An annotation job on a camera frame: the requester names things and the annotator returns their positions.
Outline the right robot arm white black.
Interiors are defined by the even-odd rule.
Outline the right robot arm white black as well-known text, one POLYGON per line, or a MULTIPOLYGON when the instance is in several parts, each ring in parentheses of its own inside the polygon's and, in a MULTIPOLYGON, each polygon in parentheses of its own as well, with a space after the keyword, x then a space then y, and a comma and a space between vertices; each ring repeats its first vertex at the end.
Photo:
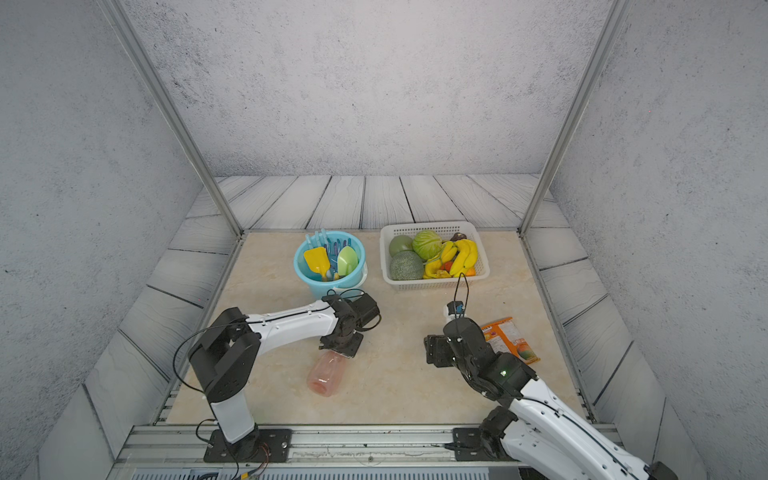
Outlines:
POLYGON ((494 351, 465 312, 463 302, 447 303, 443 333, 426 336, 424 345, 429 364, 458 369, 474 391, 498 404, 480 424, 479 451, 521 461, 549 479, 677 477, 610 441, 514 354, 494 351))

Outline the teal rake yellow handle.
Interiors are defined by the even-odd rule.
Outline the teal rake yellow handle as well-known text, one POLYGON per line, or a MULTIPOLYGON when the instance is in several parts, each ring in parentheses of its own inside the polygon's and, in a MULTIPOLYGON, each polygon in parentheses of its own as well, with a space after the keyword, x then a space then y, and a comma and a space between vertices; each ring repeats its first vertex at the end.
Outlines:
POLYGON ((347 240, 342 240, 342 241, 334 240, 330 242, 327 248, 331 267, 335 270, 337 270, 337 256, 341 251, 341 249, 346 245, 349 245, 347 240))

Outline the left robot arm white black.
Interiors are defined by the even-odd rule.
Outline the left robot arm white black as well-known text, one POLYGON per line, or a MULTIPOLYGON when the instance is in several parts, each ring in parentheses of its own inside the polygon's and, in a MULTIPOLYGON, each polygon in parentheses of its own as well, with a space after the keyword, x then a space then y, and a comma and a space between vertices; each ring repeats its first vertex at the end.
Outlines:
POLYGON ((225 444, 258 437, 244 389, 260 354, 317 338, 320 349, 352 358, 369 324, 380 318, 377 302, 360 289, 330 290, 306 306, 274 313, 247 315, 231 307, 219 314, 195 334, 187 358, 225 444))

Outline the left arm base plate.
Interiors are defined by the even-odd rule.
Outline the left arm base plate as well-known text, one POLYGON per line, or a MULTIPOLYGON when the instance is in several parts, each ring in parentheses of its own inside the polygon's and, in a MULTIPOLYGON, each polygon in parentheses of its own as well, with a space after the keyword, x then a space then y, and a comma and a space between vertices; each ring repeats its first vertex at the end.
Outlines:
POLYGON ((293 431, 283 428, 257 429, 235 443, 229 443, 220 429, 207 442, 204 463, 285 463, 293 431))

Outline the light blue hand rake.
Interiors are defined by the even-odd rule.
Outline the light blue hand rake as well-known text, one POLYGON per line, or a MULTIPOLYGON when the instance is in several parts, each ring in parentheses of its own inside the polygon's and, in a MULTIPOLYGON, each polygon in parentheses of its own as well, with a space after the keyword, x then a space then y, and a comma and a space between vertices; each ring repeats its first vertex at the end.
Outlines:
POLYGON ((315 231, 312 235, 307 234, 305 236, 305 240, 311 249, 320 247, 327 249, 330 244, 330 240, 325 229, 315 231))

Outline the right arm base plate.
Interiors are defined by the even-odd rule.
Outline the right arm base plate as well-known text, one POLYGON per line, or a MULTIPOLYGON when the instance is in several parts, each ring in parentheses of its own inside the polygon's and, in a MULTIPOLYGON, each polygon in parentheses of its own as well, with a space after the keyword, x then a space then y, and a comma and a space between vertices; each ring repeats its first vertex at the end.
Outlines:
POLYGON ((499 439, 479 427, 454 428, 452 441, 444 448, 452 451, 456 461, 513 461, 502 448, 499 439))

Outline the pink spray bottle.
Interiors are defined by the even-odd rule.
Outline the pink spray bottle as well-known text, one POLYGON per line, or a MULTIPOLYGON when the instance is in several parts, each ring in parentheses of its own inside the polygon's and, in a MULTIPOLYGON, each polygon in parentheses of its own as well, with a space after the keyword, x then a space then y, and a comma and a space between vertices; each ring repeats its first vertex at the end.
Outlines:
POLYGON ((326 351, 307 377, 308 388, 324 397, 334 395, 341 384, 346 366, 346 357, 332 350, 326 351))

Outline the yellow plastic shovel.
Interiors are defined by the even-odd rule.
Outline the yellow plastic shovel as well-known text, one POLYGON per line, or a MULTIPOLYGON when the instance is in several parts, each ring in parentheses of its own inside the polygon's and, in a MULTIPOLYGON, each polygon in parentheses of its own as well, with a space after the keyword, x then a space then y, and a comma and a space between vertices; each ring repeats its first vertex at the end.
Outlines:
POLYGON ((316 247, 303 253, 304 260, 309 269, 320 275, 323 281, 327 281, 330 276, 331 263, 325 247, 316 247))

